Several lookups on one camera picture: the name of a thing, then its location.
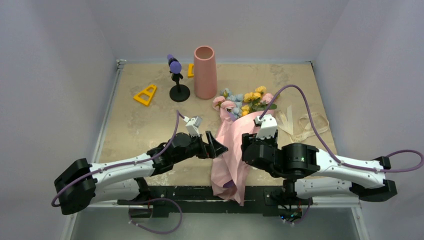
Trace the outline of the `pink flower bouquet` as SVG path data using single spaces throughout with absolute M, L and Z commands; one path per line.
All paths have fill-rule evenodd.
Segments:
M 215 139 L 228 148 L 213 159 L 210 182 L 213 194 L 224 200 L 244 205 L 245 187 L 250 166 L 242 161 L 242 134 L 256 133 L 254 119 L 274 97 L 260 86 L 246 94 L 233 94 L 229 89 L 220 92 L 212 107 L 219 112 L 221 125 Z

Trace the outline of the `cream printed ribbon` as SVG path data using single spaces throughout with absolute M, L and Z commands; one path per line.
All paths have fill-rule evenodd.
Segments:
M 309 137 L 316 135 L 313 130 L 309 115 L 306 113 L 298 119 L 298 126 L 301 129 L 300 133 L 294 131 L 294 119 L 292 106 L 287 107 L 286 112 L 276 111 L 275 119 L 280 130 L 284 131 L 290 137 L 292 143 L 301 143 Z M 325 133 L 330 129 L 330 123 L 326 117 L 318 112 L 312 112 L 312 121 L 315 129 L 319 134 Z

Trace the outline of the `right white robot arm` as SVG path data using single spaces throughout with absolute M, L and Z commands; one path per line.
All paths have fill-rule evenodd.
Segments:
M 341 157 L 336 162 L 315 146 L 291 143 L 279 148 L 276 136 L 260 139 L 249 133 L 242 134 L 241 151 L 243 162 L 283 179 L 280 196 L 288 204 L 334 195 L 385 202 L 398 193 L 395 182 L 383 172 L 390 165 L 387 157 L 368 161 Z

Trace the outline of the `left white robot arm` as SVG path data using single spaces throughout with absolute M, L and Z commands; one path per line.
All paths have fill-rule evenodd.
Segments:
M 149 191 L 142 186 L 141 179 L 166 173 L 175 164 L 193 157 L 215 159 L 228 151 L 210 131 L 205 134 L 207 141 L 203 142 L 201 135 L 179 132 L 146 153 L 112 163 L 77 159 L 54 180 L 56 196 L 51 205 L 59 207 L 63 215 L 108 200 L 142 205 L 148 201 Z

